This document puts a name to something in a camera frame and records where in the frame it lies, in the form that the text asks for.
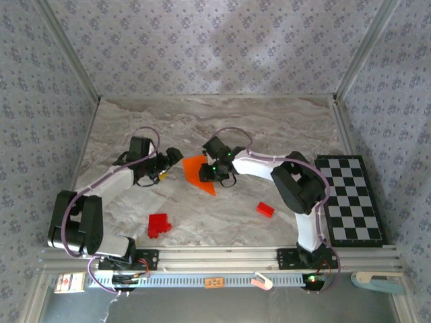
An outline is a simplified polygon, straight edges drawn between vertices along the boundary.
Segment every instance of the marble surface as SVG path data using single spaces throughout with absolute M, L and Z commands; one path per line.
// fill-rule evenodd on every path
M 184 157 L 218 129 L 235 126 L 254 139 L 252 150 L 274 155 L 302 152 L 309 161 L 320 153 L 342 153 L 331 111 L 325 99 L 306 98 L 166 98 L 102 100 L 90 134 L 77 187 L 103 174 L 128 149 L 131 133 L 142 125 L 155 127 L 160 151 L 181 150 Z M 138 135 L 153 137 L 150 132 Z M 231 148 L 246 145 L 246 137 L 226 131 L 220 139 Z M 293 212 L 275 185 L 239 176 L 232 188 L 215 184 L 217 197 L 189 184 L 178 163 L 168 177 L 151 188 L 134 186 L 104 210 L 104 229 L 131 236 L 138 246 L 292 245 L 298 230 Z M 268 219 L 255 211 L 263 201 L 275 208 Z M 172 230 L 158 239 L 147 236 L 148 215 L 167 213 Z

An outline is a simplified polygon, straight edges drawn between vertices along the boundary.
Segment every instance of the orange plastic piece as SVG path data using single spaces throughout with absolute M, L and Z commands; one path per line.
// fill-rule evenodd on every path
M 186 181 L 199 187 L 201 190 L 208 192 L 211 195 L 216 196 L 216 190 L 214 189 L 214 184 L 212 182 L 201 182 L 199 179 L 199 170 L 201 165 L 207 162 L 205 155 L 199 155 L 195 157 L 183 159 L 184 174 L 186 176 Z

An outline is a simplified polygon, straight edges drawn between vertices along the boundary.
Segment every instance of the patterned wallpaper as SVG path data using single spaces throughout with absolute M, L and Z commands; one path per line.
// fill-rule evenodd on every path
M 0 2 L 0 322 L 15 322 L 94 111 L 30 0 Z
M 358 153 L 431 322 L 431 3 L 401 1 L 347 93 Z
M 381 0 L 49 0 L 98 93 L 333 93 Z

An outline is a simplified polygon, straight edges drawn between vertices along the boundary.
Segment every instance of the checkerboard pattern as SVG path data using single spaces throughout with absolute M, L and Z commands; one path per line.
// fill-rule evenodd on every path
M 386 238 L 361 156 L 318 156 L 331 194 L 325 215 L 336 247 L 381 247 Z

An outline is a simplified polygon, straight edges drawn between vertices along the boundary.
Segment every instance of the red block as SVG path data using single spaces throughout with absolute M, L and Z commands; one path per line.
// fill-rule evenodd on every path
M 272 207 L 262 202 L 260 202 L 259 205 L 257 205 L 256 211 L 258 211 L 259 213 L 262 213 L 266 217 L 272 217 L 274 213 L 274 209 Z
M 167 214 L 151 214 L 148 217 L 148 237 L 151 239 L 157 238 L 159 233 L 168 232 L 171 229 Z

